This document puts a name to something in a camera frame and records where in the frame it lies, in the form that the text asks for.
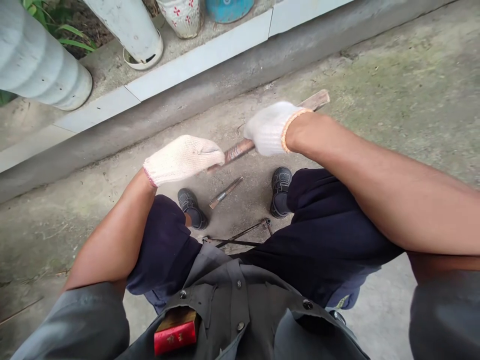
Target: dirt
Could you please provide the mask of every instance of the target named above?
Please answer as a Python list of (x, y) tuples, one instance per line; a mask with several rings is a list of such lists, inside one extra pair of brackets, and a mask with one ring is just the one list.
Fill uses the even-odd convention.
[[(152, 18), (160, 13), (155, 0), (142, 1)], [(107, 27), (82, 0), (65, 1), (65, 7), (73, 11), (73, 17), (67, 21), (67, 24), (87, 35), (95, 43), (97, 48), (115, 39)], [(70, 32), (65, 31), (62, 35), (69, 39), (81, 40)], [(81, 59), (88, 54), (87, 50), (76, 46), (66, 46), (66, 49), (76, 59)]]

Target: glove cuff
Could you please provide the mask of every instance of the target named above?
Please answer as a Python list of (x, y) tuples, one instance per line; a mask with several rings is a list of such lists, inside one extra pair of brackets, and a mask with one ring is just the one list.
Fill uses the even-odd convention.
[(281, 131), (281, 138), (280, 138), (280, 143), (281, 147), (286, 153), (291, 153), (292, 151), (287, 147), (287, 130), (289, 129), (290, 124), (298, 118), (300, 115), (305, 114), (305, 113), (313, 113), (313, 110), (309, 108), (302, 108), (296, 112), (294, 112), (286, 121), (285, 126), (283, 127), (283, 130)]
[(158, 188), (159, 186), (155, 183), (155, 181), (152, 179), (152, 177), (150, 176), (150, 173), (147, 171), (147, 169), (145, 168), (145, 165), (141, 167), (143, 169), (143, 172), (145, 173), (146, 177), (148, 178), (148, 181), (150, 182), (150, 184), (152, 184), (154, 187)]

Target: forearm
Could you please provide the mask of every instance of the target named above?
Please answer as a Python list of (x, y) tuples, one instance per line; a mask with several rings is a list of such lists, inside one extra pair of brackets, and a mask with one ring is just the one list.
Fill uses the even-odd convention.
[(315, 113), (290, 125), (286, 144), (342, 181), (393, 243), (421, 253), (480, 255), (480, 194), (462, 182)]
[(127, 278), (137, 263), (156, 191), (140, 170), (83, 245), (64, 290)]

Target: white work glove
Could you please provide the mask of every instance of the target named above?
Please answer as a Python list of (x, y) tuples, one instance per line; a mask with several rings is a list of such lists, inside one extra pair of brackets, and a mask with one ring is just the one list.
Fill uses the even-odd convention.
[(271, 156), (289, 153), (287, 130), (299, 115), (312, 110), (280, 101), (257, 112), (245, 125), (243, 137), (255, 143), (259, 154)]
[(155, 186), (187, 179), (225, 161), (220, 147), (211, 140), (182, 135), (148, 157), (143, 169)]

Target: black shoe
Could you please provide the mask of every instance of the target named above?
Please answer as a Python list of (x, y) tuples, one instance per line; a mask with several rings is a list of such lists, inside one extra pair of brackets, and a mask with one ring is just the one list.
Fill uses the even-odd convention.
[(200, 210), (197, 197), (189, 189), (182, 188), (178, 191), (178, 203), (184, 213), (191, 217), (191, 227), (195, 230), (204, 230), (209, 225), (205, 213)]
[(292, 182), (292, 172), (286, 167), (279, 167), (271, 177), (270, 214), (277, 219), (284, 219), (291, 212), (287, 207), (287, 193)]

